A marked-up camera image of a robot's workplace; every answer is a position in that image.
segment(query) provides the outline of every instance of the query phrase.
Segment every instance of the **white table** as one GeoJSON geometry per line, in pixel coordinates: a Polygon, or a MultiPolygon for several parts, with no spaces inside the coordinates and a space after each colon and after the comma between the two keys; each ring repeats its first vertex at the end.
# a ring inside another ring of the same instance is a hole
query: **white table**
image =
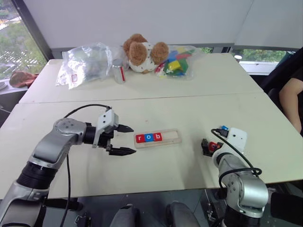
{"type": "MultiPolygon", "coordinates": [[[[18,104],[0,129],[0,199],[16,179],[39,140],[66,113],[91,102],[18,104]]],[[[70,151],[71,195],[92,196],[218,187],[218,170],[202,156],[201,140],[218,141],[210,130],[220,125],[248,132],[246,157],[263,170],[266,183],[303,178],[303,140],[264,93],[111,100],[120,123],[135,132],[179,129],[181,144],[138,149],[115,157],[90,145],[70,151]]],[[[100,109],[72,117],[96,124],[100,109]]],[[[115,147],[134,148],[134,133],[117,133],[115,147]]],[[[67,196],[66,164],[51,184],[49,198],[67,196]]]]}
{"type": "Polygon", "coordinates": [[[113,78],[94,80],[72,90],[56,87],[62,60],[50,60],[20,103],[101,101],[139,98],[205,96],[263,92],[228,53],[205,54],[194,64],[196,77],[190,81],[161,79],[154,74],[126,73],[126,83],[113,78]]]}

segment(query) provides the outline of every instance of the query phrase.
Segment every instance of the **person's leg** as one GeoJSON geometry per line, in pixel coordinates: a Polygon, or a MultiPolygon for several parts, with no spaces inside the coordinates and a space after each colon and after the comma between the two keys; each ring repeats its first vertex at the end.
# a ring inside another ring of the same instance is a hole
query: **person's leg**
{"type": "Polygon", "coordinates": [[[193,212],[181,202],[173,202],[166,207],[166,219],[172,227],[200,227],[193,212]]]}
{"type": "Polygon", "coordinates": [[[137,227],[139,216],[139,210],[132,204],[128,204],[118,210],[110,227],[137,227]]]}

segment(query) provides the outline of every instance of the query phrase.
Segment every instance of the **floor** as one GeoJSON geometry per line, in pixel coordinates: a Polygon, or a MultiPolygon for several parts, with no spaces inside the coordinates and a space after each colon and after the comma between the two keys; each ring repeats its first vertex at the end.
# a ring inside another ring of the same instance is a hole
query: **floor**
{"type": "MultiPolygon", "coordinates": [[[[292,188],[294,194],[303,196],[301,191],[292,188]]],[[[202,210],[200,199],[205,196],[204,190],[184,190],[171,192],[150,192],[137,194],[121,194],[110,196],[94,196],[79,198],[84,204],[84,210],[90,212],[92,217],[92,227],[108,227],[115,213],[122,206],[132,203],[141,212],[142,227],[165,227],[165,208],[173,201],[185,203],[196,216],[201,227],[208,227],[202,210]]],[[[59,226],[63,210],[48,208],[43,227],[59,226]]],[[[74,221],[77,217],[76,212],[68,212],[65,227],[76,227],[74,221]]],[[[297,225],[271,217],[270,209],[267,206],[263,218],[262,227],[297,227],[297,225]]]]}

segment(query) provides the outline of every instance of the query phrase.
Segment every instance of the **small bottle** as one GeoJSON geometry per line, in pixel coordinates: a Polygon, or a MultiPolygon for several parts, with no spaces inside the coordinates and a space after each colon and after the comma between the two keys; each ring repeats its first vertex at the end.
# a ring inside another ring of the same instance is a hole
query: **small bottle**
{"type": "Polygon", "coordinates": [[[115,77],[115,81],[118,84],[125,83],[125,73],[124,73],[122,59],[113,60],[112,68],[113,68],[113,74],[114,74],[114,77],[115,77]]]}

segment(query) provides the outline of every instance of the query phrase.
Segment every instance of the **teddy bear head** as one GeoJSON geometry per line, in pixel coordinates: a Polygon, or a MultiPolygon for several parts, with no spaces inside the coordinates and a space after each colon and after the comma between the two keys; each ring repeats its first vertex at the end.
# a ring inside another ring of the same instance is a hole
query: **teddy bear head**
{"type": "Polygon", "coordinates": [[[134,34],[123,44],[130,67],[141,73],[153,71],[167,59],[169,48],[164,42],[152,45],[141,34],[134,34]]]}

